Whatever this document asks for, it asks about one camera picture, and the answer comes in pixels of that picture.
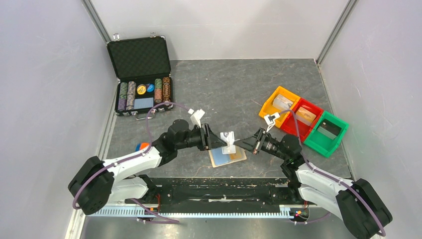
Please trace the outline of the card deck in green bin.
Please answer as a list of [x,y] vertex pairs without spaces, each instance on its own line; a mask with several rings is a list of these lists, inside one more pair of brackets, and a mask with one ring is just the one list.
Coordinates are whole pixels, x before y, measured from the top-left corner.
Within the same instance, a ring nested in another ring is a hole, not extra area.
[[338,135],[341,132],[341,127],[334,124],[333,122],[329,120],[323,120],[318,128],[317,131],[321,134],[325,135],[326,137],[334,140],[338,137]]

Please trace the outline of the left aluminium frame post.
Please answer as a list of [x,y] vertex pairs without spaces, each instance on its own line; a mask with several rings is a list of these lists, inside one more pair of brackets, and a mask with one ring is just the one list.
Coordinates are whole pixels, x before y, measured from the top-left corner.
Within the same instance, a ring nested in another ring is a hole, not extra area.
[[101,38],[105,43],[111,41],[108,31],[106,30],[103,21],[101,20],[93,2],[91,0],[81,0],[84,5],[88,15],[90,16],[92,22],[94,23],[97,31],[99,32]]

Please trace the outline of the yellow dealer button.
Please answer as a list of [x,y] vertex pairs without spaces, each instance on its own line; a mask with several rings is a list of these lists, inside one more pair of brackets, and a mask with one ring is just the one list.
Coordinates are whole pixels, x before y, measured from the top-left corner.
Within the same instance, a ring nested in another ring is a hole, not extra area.
[[147,91],[147,88],[144,84],[140,84],[136,88],[136,92],[138,95],[144,95]]

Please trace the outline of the black poker chip case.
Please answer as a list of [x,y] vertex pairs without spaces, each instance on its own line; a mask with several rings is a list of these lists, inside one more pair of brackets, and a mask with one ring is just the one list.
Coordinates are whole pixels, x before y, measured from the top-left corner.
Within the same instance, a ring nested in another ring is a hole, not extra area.
[[[114,112],[118,116],[134,116],[147,113],[152,108],[118,111],[119,86],[122,82],[134,81],[136,88],[140,84],[154,84],[155,79],[169,77],[171,81],[170,102],[175,101],[174,83],[171,76],[171,63],[165,36],[149,36],[142,38],[110,41],[106,48],[114,68],[118,86],[116,90]],[[154,98],[154,92],[138,95],[135,90],[135,99]],[[155,103],[157,111],[169,111],[173,105],[166,106],[165,102]]]

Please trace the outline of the orange blue toy block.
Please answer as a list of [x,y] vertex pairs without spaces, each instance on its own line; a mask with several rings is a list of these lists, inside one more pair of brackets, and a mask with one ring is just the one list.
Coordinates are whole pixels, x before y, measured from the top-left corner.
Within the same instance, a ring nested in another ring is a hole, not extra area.
[[135,152],[137,152],[137,151],[140,151],[140,150],[143,150],[144,148],[147,148],[147,147],[149,147],[149,143],[147,143],[147,142],[143,142],[143,143],[139,143],[137,146],[136,146],[136,148],[135,148]]

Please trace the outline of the brown orange chip stack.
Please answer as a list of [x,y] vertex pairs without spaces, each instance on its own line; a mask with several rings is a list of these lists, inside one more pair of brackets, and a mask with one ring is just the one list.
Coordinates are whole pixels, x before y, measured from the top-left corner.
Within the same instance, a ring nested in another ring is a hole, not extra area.
[[171,96],[171,81],[169,77],[164,77],[162,81],[162,90],[163,90],[163,102],[165,102],[166,106],[169,106],[170,96]]

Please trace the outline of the green purple chip stack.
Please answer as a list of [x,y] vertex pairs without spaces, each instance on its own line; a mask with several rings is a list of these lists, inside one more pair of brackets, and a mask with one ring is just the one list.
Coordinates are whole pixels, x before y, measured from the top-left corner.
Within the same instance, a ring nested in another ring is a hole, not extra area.
[[117,106],[118,111],[126,110],[127,89],[128,89],[128,83],[122,82],[119,86],[118,106]]

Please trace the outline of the green orange chip stack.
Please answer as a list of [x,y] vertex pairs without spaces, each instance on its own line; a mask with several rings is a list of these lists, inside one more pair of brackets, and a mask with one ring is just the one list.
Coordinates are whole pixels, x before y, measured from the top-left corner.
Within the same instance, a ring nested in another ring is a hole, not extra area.
[[161,103],[163,101],[163,93],[162,93],[162,79],[155,79],[155,89],[154,89],[154,101],[155,103]]

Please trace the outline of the card deck in red bin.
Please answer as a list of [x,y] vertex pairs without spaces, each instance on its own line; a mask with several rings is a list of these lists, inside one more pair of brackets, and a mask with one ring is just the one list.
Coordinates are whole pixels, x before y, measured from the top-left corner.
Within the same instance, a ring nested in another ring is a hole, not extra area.
[[313,123],[316,117],[316,114],[312,113],[310,110],[304,107],[299,107],[296,111],[297,120],[308,126]]

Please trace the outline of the aluminium frame post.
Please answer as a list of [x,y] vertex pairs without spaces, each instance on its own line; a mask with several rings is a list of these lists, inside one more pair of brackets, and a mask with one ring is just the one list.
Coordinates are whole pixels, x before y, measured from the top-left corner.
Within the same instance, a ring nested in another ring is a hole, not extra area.
[[108,31],[106,30],[103,21],[101,20],[93,2],[91,0],[81,0],[84,5],[88,15],[90,16],[92,22],[94,23],[97,31],[99,32],[101,38],[105,43],[111,41]]
[[322,50],[320,51],[317,59],[315,60],[316,65],[320,68],[326,56],[328,55],[331,47],[335,43],[338,35],[340,34],[342,28],[346,24],[348,18],[350,17],[352,11],[354,10],[358,0],[348,0],[344,9],[342,10],[340,17],[338,18],[336,24],[334,25],[331,33],[329,34]]

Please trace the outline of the right aluminium frame post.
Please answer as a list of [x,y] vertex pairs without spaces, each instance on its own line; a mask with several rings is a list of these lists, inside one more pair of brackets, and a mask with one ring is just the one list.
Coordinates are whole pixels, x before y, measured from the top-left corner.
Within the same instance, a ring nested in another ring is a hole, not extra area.
[[358,0],[348,0],[344,9],[342,10],[340,17],[338,18],[336,24],[334,25],[331,33],[329,34],[322,50],[320,51],[317,59],[315,60],[316,65],[320,68],[326,56],[328,55],[331,47],[335,43],[338,35],[340,34],[342,28],[346,24],[348,18],[350,17],[352,11],[354,10]]

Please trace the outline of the grey purple chip stack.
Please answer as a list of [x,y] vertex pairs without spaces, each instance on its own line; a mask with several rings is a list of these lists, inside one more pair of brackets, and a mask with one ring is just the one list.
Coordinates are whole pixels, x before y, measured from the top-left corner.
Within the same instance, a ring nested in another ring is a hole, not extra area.
[[126,110],[134,109],[136,83],[134,81],[128,82]]

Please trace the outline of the yellow plastic bin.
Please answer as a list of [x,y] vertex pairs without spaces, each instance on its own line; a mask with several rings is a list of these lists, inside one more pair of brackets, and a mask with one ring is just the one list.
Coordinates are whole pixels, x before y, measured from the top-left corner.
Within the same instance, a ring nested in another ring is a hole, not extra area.
[[272,115],[279,113],[280,117],[275,119],[275,127],[280,128],[282,123],[286,120],[289,113],[282,113],[285,110],[292,110],[294,106],[299,102],[298,95],[290,92],[289,90],[279,86],[270,98],[264,103],[263,107],[259,112],[259,116],[264,118],[266,115]]

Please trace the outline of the green plastic bin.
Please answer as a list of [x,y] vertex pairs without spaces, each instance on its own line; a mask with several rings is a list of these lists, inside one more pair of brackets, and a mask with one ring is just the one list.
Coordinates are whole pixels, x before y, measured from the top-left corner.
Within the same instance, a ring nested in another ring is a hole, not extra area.
[[349,124],[324,111],[304,144],[324,157],[330,157],[339,147]]

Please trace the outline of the blue playing card deck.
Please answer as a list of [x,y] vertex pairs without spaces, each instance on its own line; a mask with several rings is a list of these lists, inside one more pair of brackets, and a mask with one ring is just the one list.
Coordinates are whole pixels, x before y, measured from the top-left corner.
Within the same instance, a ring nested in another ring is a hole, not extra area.
[[154,106],[154,98],[140,98],[134,100],[134,109],[147,109]]

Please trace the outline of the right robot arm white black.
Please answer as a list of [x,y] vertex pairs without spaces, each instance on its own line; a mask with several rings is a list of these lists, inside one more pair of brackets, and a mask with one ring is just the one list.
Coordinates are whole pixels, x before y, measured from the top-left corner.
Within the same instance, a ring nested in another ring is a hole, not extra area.
[[297,136],[281,140],[260,128],[254,135],[237,139],[234,145],[253,154],[261,151],[283,160],[280,166],[288,178],[287,195],[291,202],[308,201],[341,219],[357,239],[385,235],[384,227],[393,216],[372,185],[365,179],[344,179],[323,171],[304,158]]

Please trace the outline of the card deck in yellow bin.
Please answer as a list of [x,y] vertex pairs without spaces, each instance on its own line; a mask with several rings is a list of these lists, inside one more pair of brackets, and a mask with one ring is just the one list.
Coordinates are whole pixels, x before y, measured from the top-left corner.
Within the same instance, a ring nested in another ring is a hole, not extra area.
[[285,110],[289,110],[292,105],[293,105],[293,101],[289,100],[288,98],[286,98],[283,95],[278,94],[273,102],[272,102],[272,106],[279,112],[285,111]]

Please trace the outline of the red plastic bin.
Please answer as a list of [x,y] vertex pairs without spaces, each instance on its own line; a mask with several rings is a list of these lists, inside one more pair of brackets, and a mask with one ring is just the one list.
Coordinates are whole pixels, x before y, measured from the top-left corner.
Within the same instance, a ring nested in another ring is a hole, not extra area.
[[[304,98],[300,98],[298,103],[293,107],[293,111],[299,127],[300,140],[304,142],[322,116],[324,110]],[[285,133],[297,135],[295,121],[291,113],[288,113],[280,129]]]

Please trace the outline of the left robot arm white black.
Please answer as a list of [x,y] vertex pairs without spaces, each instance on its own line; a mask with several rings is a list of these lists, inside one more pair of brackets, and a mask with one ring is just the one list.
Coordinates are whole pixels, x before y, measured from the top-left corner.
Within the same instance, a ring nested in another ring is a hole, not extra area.
[[178,155],[178,150],[196,147],[200,151],[225,147],[227,143],[212,132],[208,124],[189,128],[184,119],[175,120],[148,147],[115,159],[90,157],[68,185],[76,208],[84,214],[98,212],[106,204],[126,199],[150,203],[156,198],[155,185],[137,173],[163,166]]

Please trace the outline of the beige leather card holder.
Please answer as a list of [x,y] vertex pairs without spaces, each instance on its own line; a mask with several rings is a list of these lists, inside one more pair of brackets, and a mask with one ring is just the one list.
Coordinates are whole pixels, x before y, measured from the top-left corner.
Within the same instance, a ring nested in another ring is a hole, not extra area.
[[232,154],[223,154],[223,148],[212,149],[209,151],[209,155],[213,168],[247,159],[245,150],[239,147],[236,147],[236,152]]

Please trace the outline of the blue dealer button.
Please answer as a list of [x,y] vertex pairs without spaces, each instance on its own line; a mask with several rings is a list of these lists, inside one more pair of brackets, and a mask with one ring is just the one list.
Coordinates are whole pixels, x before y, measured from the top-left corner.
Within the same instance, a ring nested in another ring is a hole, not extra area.
[[154,92],[154,90],[155,90],[155,85],[154,84],[147,84],[146,85],[146,91],[148,93]]

